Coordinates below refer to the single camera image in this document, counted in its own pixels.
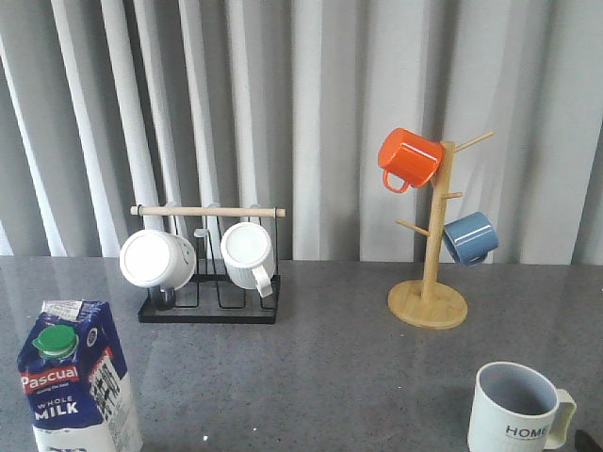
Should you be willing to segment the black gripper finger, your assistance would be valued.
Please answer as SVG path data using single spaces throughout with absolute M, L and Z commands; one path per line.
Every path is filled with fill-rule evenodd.
M 603 452 L 603 447 L 583 429 L 576 430 L 574 445 L 577 452 Z

